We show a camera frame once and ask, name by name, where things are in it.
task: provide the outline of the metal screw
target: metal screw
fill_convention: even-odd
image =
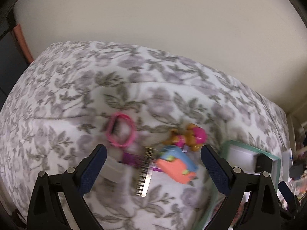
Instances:
[[[233,171],[237,174],[240,174],[242,170],[239,167],[234,167]]]
[[[38,176],[39,177],[43,177],[45,175],[45,171],[41,170],[40,172],[38,172]]]
[[[70,167],[67,169],[67,173],[71,174],[75,172],[75,168],[74,167]]]
[[[265,177],[269,177],[269,176],[270,176],[270,174],[269,174],[268,172],[266,172],[266,171],[263,171],[262,174],[263,174],[263,176],[265,176]]]

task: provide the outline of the pink hair tie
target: pink hair tie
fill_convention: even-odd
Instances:
[[[119,144],[118,142],[116,142],[116,140],[112,137],[112,131],[114,129],[115,126],[115,121],[117,120],[117,118],[122,118],[124,119],[128,125],[131,127],[131,134],[130,137],[127,139],[127,141],[123,144]],[[118,148],[126,148],[128,145],[132,144],[134,139],[136,137],[136,127],[135,124],[133,122],[133,120],[126,114],[123,114],[121,112],[117,112],[114,113],[111,116],[111,119],[108,123],[108,127],[106,129],[106,138],[108,139],[108,141],[114,146],[114,147],[118,147]]]

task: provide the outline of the blue gripper pad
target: blue gripper pad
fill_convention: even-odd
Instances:
[[[230,193],[229,178],[206,146],[201,149],[201,160],[217,190],[227,196]]]
[[[81,196],[90,192],[92,189],[94,182],[106,161],[106,156],[106,147],[102,145],[80,177],[78,192]]]
[[[291,192],[288,185],[284,181],[278,184],[278,189],[287,203],[294,200],[294,194]]]

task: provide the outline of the dark gray panel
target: dark gray panel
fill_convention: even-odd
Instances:
[[[0,41],[0,87],[9,94],[19,77],[26,70],[24,57],[17,50],[10,33]]]
[[[0,35],[4,33],[5,30],[9,28],[9,24],[7,23],[7,20],[4,20],[0,25]]]
[[[0,111],[6,100],[6,95],[0,90]]]

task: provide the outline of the purple object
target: purple object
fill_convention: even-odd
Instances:
[[[138,167],[141,162],[140,156],[130,154],[127,152],[124,152],[124,155],[122,156],[121,163],[127,164],[133,167]],[[156,167],[156,165],[153,167],[153,171],[163,172],[160,168]]]

